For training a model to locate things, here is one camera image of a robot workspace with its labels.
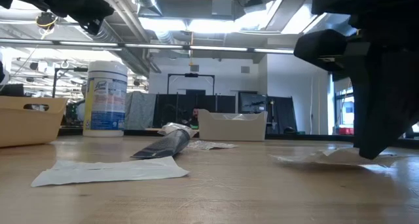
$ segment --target table surface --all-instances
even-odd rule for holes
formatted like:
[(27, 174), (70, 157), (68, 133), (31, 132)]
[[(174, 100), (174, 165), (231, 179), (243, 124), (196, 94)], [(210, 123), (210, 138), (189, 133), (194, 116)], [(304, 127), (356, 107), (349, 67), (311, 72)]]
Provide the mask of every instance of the table surface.
[(185, 149), (175, 158), (190, 171), (181, 178), (30, 187), (56, 159), (129, 161), (156, 140), (67, 136), (0, 149), (0, 223), (419, 222), (419, 158), (391, 168), (349, 168), (280, 166), (268, 156), (306, 155), (347, 143), (235, 142), (234, 149)]

